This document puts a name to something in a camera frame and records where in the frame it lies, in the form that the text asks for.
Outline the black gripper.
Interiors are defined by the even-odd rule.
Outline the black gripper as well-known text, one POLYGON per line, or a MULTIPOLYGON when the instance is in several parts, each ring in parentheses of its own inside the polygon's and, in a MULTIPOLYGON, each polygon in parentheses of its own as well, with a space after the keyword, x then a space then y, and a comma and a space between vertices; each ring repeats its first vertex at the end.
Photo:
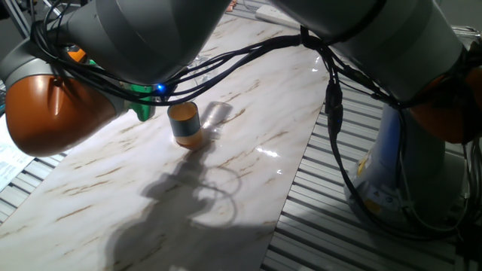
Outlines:
POLYGON ((156 84, 152 87, 151 100, 153 102, 168 102, 177 89, 177 85, 156 84))

